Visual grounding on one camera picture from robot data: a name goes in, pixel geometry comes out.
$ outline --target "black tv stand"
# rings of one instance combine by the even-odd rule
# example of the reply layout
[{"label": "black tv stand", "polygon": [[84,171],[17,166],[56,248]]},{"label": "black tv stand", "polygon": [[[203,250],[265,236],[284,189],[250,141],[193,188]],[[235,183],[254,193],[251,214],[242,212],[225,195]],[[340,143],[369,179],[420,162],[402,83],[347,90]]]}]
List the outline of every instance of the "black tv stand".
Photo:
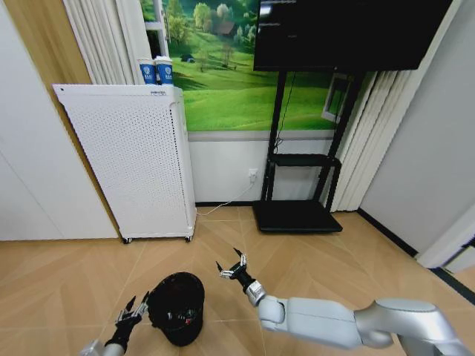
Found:
[{"label": "black tv stand", "polygon": [[[279,72],[261,200],[253,204],[258,227],[263,232],[288,234],[315,234],[341,231],[343,228],[330,214],[341,168],[341,163],[336,158],[336,153],[361,88],[364,73],[352,73],[349,76],[350,88],[327,155],[275,153],[286,75],[286,71],[282,70]],[[310,200],[272,200],[276,166],[321,167],[313,198]],[[330,183],[327,203],[323,206],[320,203],[320,198],[331,168],[333,168],[332,182]]]}]

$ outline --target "curtain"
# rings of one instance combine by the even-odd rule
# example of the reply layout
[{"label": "curtain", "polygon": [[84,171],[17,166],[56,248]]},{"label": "curtain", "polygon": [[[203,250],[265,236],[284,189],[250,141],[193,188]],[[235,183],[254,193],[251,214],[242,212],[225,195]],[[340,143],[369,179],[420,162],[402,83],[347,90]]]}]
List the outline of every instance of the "curtain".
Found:
[{"label": "curtain", "polygon": [[139,58],[151,59],[140,2],[63,0],[93,84],[144,84]]},{"label": "curtain", "polygon": [[452,2],[418,70],[367,75],[338,152],[342,166],[332,211],[359,208],[461,2]]}]

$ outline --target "wooden floor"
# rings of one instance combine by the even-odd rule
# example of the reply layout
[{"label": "wooden floor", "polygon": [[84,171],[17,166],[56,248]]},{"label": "wooden floor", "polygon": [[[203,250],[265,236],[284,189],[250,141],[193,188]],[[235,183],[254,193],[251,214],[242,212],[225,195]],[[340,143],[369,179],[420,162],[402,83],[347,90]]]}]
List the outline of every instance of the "wooden floor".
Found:
[{"label": "wooden floor", "polygon": [[475,292],[475,266],[454,273],[453,276],[471,291]]},{"label": "wooden floor", "polygon": [[0,355],[77,355],[90,340],[106,341],[132,296],[177,271],[196,274],[206,289],[205,322],[190,346],[172,346],[144,319],[127,355],[403,355],[399,345],[353,352],[261,330],[235,281],[218,278],[215,260],[249,255],[249,272],[279,297],[337,300],[353,309],[378,297],[438,305],[475,352],[475,308],[354,213],[336,214],[334,235],[262,235],[250,208],[225,207],[200,217],[194,240],[0,243]]}]

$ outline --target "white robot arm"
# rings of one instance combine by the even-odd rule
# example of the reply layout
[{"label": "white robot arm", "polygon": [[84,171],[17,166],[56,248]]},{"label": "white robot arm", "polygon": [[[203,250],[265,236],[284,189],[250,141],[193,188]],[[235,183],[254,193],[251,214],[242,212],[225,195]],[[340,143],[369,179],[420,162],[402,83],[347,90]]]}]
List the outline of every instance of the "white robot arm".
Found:
[{"label": "white robot arm", "polygon": [[135,297],[120,311],[116,320],[116,331],[112,338],[105,343],[105,346],[99,340],[95,340],[82,349],[79,356],[123,356],[127,351],[132,329],[140,323],[142,316],[147,312],[148,294],[148,292],[145,294],[142,302],[134,311],[132,311],[132,306],[134,306]]},{"label": "white robot arm", "polygon": [[362,310],[349,310],[331,300],[279,299],[246,272],[246,255],[236,250],[240,262],[220,276],[238,280],[249,301],[258,307],[262,327],[341,349],[369,346],[376,349],[393,343],[397,334],[408,356],[473,356],[456,336],[443,313],[431,303],[382,299]]}]

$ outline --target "paper cup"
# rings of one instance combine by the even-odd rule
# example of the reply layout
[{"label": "paper cup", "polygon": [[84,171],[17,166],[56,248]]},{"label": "paper cup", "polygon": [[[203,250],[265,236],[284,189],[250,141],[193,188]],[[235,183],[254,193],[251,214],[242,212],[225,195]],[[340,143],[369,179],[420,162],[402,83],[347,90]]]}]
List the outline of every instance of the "paper cup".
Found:
[{"label": "paper cup", "polygon": [[165,56],[155,58],[157,76],[160,77],[162,85],[173,85],[173,70],[171,69],[171,59]]},{"label": "paper cup", "polygon": [[153,59],[139,59],[140,71],[146,84],[155,85],[157,77],[155,75],[155,62]]}]

